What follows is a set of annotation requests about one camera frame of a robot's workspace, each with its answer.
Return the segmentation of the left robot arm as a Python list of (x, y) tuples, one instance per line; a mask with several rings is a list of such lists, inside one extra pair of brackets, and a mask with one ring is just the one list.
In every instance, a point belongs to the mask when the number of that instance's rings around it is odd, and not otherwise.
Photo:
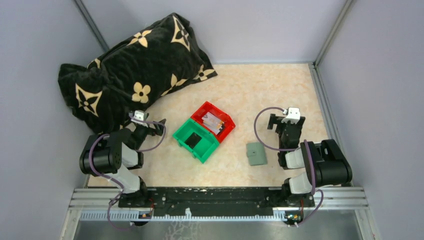
[(139, 148), (148, 135), (165, 138), (167, 120), (149, 121), (149, 114), (142, 110), (131, 111), (128, 116), (136, 125), (134, 131), (122, 128), (91, 135), (78, 163), (83, 174), (111, 181), (119, 188), (121, 198), (144, 207), (149, 203), (150, 193), (141, 177), (131, 170), (140, 169), (144, 164), (145, 150)]

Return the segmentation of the sage green card holder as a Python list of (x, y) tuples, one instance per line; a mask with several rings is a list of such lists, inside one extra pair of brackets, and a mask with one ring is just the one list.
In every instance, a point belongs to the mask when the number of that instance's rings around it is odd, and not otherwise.
[(268, 164), (265, 147), (260, 142), (247, 143), (246, 156), (250, 166), (262, 166)]

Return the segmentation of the red plastic bin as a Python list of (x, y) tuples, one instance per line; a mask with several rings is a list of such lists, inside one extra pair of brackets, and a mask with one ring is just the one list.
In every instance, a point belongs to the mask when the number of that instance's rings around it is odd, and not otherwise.
[(236, 127), (233, 119), (209, 101), (204, 102), (190, 117), (212, 133), (221, 144)]

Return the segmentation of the green plastic bin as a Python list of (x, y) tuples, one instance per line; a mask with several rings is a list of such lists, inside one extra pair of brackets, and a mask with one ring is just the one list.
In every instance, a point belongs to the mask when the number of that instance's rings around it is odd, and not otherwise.
[(173, 135), (177, 144), (186, 149), (193, 158), (204, 164), (220, 143), (215, 136), (189, 118)]

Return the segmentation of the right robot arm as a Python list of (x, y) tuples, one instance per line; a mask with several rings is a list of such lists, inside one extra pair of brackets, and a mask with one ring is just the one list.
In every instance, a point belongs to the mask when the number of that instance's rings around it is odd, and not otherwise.
[(353, 171), (339, 145), (334, 139), (320, 143), (300, 142), (303, 124), (285, 120), (283, 116), (270, 114), (267, 128), (276, 127), (278, 134), (278, 163), (284, 170), (305, 169), (305, 172), (287, 178), (282, 185), (281, 199), (287, 206), (295, 206), (309, 198), (313, 187), (335, 186), (350, 183)]

